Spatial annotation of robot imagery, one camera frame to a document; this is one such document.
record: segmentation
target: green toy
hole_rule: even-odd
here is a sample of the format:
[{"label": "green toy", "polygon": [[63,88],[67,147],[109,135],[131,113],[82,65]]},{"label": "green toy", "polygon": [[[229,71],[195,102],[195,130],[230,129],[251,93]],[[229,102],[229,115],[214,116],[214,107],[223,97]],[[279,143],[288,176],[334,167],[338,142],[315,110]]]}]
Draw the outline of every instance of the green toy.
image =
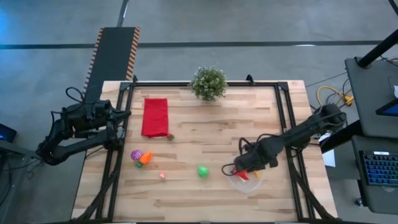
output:
[{"label": "green toy", "polygon": [[209,175],[209,169],[205,166],[198,166],[198,174],[200,178],[205,178]]}]

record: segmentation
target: yellow cable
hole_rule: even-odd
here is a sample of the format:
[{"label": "yellow cable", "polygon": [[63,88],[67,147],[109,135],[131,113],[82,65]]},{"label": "yellow cable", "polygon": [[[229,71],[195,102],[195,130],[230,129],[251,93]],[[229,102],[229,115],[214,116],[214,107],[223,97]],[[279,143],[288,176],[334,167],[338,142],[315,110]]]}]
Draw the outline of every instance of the yellow cable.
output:
[{"label": "yellow cable", "polygon": [[330,86],[321,86],[321,87],[319,87],[318,90],[317,90],[317,100],[318,100],[319,105],[321,105],[321,106],[323,105],[323,103],[321,102],[321,99],[320,99],[320,97],[319,97],[319,93],[320,93],[320,91],[321,91],[322,89],[324,89],[324,88],[327,88],[327,89],[329,89],[329,90],[331,90],[331,91],[334,91],[336,94],[339,94],[341,97],[343,97],[343,94],[340,93],[339,91],[337,91],[335,88],[330,87]]},{"label": "yellow cable", "polygon": [[317,100],[318,100],[319,105],[321,105],[321,106],[323,105],[323,103],[322,103],[322,101],[320,99],[320,91],[322,89],[325,89],[325,88],[327,88],[327,89],[329,89],[331,91],[334,91],[336,94],[340,95],[340,99],[337,101],[336,105],[338,105],[338,103],[340,103],[341,100],[345,100],[344,101],[344,105],[351,106],[351,104],[352,104],[352,102],[354,100],[354,97],[346,95],[347,93],[351,92],[351,89],[348,90],[346,93],[342,94],[338,90],[336,90],[335,88],[333,88],[331,86],[321,86],[321,87],[318,88],[318,90],[317,90]]}]

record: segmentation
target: desk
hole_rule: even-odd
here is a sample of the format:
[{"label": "desk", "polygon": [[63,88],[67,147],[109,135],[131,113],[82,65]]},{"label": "desk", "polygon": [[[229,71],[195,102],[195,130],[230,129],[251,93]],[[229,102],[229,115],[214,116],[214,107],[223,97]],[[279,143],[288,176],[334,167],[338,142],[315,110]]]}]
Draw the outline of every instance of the desk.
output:
[{"label": "desk", "polygon": [[[301,123],[311,115],[305,85],[303,81],[288,83],[295,117]],[[119,86],[120,82],[105,82],[101,99],[116,105]],[[144,98],[168,99],[172,142],[141,136]],[[238,154],[240,137],[254,141],[262,133],[280,134],[273,88],[228,87],[225,98],[208,103],[196,99],[187,87],[135,87],[131,111],[115,222],[296,221],[285,152],[278,155],[279,166],[267,166],[263,183],[249,194],[234,190],[220,171]],[[154,153],[142,169],[130,158],[135,149]],[[105,157],[103,150],[86,159],[72,217],[79,216],[99,191]],[[309,146],[303,157],[311,190],[336,216],[320,148]],[[199,178],[197,165],[209,168],[207,179]],[[159,179],[159,172],[165,173],[165,181]],[[303,194],[301,198],[305,208]]]},{"label": "desk", "polygon": [[[344,142],[351,141],[357,164],[359,164],[358,151],[388,149],[391,152],[396,152],[398,144],[394,139],[398,139],[396,131],[398,118],[377,115],[376,110],[395,98],[393,85],[398,85],[398,68],[381,60],[374,61],[368,68],[361,68],[355,58],[346,59],[345,64],[359,120],[333,134],[322,144],[322,151],[326,152]],[[363,200],[367,201],[367,206],[371,211],[398,214],[398,211],[391,207],[392,205],[386,203],[386,201],[396,201],[398,198],[396,192],[368,185],[360,166],[359,177],[361,179],[358,181],[361,196]]]}]

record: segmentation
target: chair wheel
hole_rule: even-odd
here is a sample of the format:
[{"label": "chair wheel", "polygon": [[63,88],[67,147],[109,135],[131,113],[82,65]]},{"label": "chair wheel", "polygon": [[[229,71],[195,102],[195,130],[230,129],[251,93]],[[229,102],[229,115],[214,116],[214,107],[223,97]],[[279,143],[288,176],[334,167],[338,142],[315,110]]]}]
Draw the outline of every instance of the chair wheel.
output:
[{"label": "chair wheel", "polygon": [[356,199],[356,200],[355,200],[355,204],[356,204],[357,206],[359,206],[359,207],[363,207],[362,199],[361,199],[361,198]]}]

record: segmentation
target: orange carrot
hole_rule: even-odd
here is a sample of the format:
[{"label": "orange carrot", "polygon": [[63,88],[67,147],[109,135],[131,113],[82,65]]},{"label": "orange carrot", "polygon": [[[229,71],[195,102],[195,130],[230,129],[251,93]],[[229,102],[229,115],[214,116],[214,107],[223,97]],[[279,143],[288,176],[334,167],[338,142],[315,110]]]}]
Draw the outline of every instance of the orange carrot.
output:
[{"label": "orange carrot", "polygon": [[142,165],[145,165],[150,161],[151,158],[152,158],[152,152],[145,152],[144,155],[142,155],[141,158],[139,158],[139,162]]}]

